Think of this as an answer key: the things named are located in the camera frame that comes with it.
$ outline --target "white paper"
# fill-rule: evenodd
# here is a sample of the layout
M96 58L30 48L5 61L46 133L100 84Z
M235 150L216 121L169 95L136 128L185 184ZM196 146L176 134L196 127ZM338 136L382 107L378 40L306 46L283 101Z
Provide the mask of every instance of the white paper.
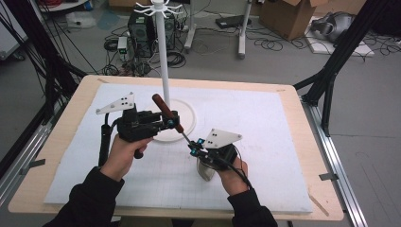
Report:
M163 90L156 86L102 84L61 159L45 203L68 202L71 188L82 183L97 165L104 115L96 115L96 109L129 92L134 92L137 110L143 111L152 104L152 95ZM263 205L283 213L312 211L277 94L171 87L170 96L186 102L195 112L197 125L188 135L191 140L204 139L213 128L243 136L234 144L249 165L249 179ZM111 113L109 124L121 114ZM134 160L124 177L126 183L117 205L232 210L218 174L212 181L204 181L197 172L196 158L189 152L184 139L149 143L145 156Z

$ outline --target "floor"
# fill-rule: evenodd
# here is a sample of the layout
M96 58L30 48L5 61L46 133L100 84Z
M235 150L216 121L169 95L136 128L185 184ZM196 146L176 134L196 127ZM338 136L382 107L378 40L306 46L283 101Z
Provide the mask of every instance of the floor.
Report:
M104 38L112 30L126 25L128 17L108 9L95 9L92 15L96 26L71 29L68 36L98 70L105 64ZM198 15L198 26L217 28L214 24L217 16L206 15ZM249 30L261 27L257 18L253 18ZM295 84L319 72L329 58L312 54L308 47L296 48L284 41L280 41L280 51L273 51L247 39L246 58L240 60L236 56L236 34L198 30L192 50L184 54L186 65L170 68L169 76L172 79ZM251 32L248 36L267 37ZM71 62L86 72L94 71L63 35L61 38ZM279 43L274 44L274 48L280 48ZM401 104L396 101L401 97L400 62L400 53L385 56L377 50L375 56L366 61L352 57L340 71L333 95L330 132L369 226L396 227L401 223L401 121L398 120ZM148 76L159 77L155 71ZM44 97L29 60L0 61L0 87L1 159L42 107ZM50 215L11 214L8 202L9 199L0 207L4 226L41 226L52 218ZM279 224L287 226L285 221ZM352 226L347 218L340 222L294 221L293 225Z

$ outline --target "black sleeve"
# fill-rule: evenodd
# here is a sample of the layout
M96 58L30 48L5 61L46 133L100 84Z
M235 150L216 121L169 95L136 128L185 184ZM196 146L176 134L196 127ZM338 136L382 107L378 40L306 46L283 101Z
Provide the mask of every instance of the black sleeve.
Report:
M228 198L234 208L234 227L277 227L270 210L261 206L253 188Z
M94 167L83 183L73 187L69 202L44 227L110 226L115 198L123 185L124 180L116 182Z

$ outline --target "aluminum frame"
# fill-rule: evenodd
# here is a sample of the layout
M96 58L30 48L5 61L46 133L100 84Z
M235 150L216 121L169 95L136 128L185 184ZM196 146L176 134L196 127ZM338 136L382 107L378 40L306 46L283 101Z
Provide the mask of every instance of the aluminum frame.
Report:
M337 153L337 150L334 147L333 140L331 139L331 137L327 137L324 133L324 130L322 129L322 114L319 110L319 107L308 105L308 110L310 111L310 114L313 118L314 126L316 128L316 131L318 132L319 138L321 139L325 158L331 167L331 171L333 174L337 174L337 176L339 177L335 181L335 183L340 190L350 220L355 227L367 227L368 224L366 223L365 217L363 216L362 210L360 209L359 203L357 202L357 198L354 194L351 184L348 181L345 170L342 167L342 163Z

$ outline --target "wooden board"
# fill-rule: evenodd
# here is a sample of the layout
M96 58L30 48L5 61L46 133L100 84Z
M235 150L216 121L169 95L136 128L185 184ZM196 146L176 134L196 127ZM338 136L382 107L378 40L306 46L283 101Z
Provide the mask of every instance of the wooden board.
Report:
M58 213L62 205L45 204L44 197L51 185L61 157L67 150L77 131L78 125L88 110L96 91L103 83L124 83L162 86L160 79L120 78L105 76L85 77L64 110L55 129L37 159L46 159L46 165L29 170L9 204L10 212L18 213ZM320 174L326 173L322 156L314 135L307 122L304 109L295 89L289 85L171 79L170 87L237 89L243 91L262 91L277 93L283 103L294 147L305 176L313 212L307 215L274 214L277 219L292 220L340 220L343 219L339 199L330 181L321 181ZM116 207L115 215L131 217L166 218L231 218L232 211L161 209Z

